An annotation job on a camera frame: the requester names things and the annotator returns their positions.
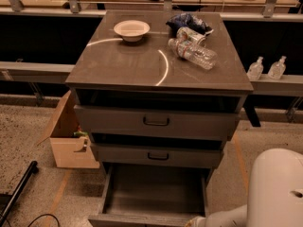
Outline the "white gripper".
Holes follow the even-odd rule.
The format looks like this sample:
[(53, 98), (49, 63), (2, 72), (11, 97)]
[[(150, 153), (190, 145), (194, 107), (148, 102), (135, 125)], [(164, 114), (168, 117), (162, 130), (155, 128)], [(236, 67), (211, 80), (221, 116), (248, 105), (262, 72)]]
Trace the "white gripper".
[(190, 219), (184, 227), (205, 227), (206, 218), (195, 217)]

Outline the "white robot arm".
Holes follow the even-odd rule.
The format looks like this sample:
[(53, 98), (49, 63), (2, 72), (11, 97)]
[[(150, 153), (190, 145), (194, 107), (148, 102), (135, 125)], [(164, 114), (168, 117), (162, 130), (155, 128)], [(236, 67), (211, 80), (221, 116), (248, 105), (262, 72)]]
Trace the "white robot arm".
[(303, 227), (302, 194), (303, 155), (268, 149), (253, 163), (245, 205), (192, 218), (185, 227)]

